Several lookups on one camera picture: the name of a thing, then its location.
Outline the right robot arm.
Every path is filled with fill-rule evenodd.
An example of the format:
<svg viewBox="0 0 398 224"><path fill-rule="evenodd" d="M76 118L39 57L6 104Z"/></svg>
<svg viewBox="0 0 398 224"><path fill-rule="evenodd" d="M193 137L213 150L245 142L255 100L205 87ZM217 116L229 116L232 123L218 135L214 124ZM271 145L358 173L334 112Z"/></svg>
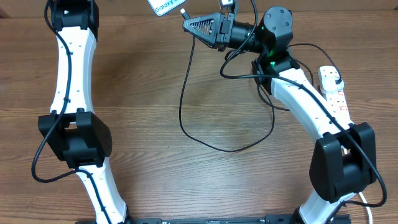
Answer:
<svg viewBox="0 0 398 224"><path fill-rule="evenodd" d="M282 102L305 128L315 144L309 169L313 191L291 215L266 215L266 223L349 223L340 208L354 203L354 196L381 181L376 168L375 133L367 123L350 119L344 83L335 64L313 74L290 54L292 12L269 8L253 24L236 20L237 2L220 4L220 12L191 18L183 13L183 29L208 47L226 52L225 62L252 52L251 77L263 102Z"/></svg>

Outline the blue screen smartphone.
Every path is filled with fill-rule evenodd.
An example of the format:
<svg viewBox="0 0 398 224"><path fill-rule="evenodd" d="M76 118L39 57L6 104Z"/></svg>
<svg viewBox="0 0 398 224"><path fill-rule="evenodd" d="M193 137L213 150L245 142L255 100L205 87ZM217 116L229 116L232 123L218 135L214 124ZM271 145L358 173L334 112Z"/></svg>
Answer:
<svg viewBox="0 0 398 224"><path fill-rule="evenodd" d="M182 5L185 0L148 0L147 2L156 16L164 16L166 13Z"/></svg>

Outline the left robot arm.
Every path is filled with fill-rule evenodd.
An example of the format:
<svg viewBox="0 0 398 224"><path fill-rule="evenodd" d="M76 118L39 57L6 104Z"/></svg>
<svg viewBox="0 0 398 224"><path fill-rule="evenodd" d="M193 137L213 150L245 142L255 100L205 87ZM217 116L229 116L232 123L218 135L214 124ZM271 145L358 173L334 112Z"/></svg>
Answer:
<svg viewBox="0 0 398 224"><path fill-rule="evenodd" d="M58 44L57 84L48 115L39 116L44 139L32 161L33 178L55 182L76 174L96 213L95 223L132 223L111 171L111 131L95 115L91 71L98 42L99 9L94 0L48 0L44 19ZM48 145L69 171L50 179L36 173L38 158Z"/></svg>

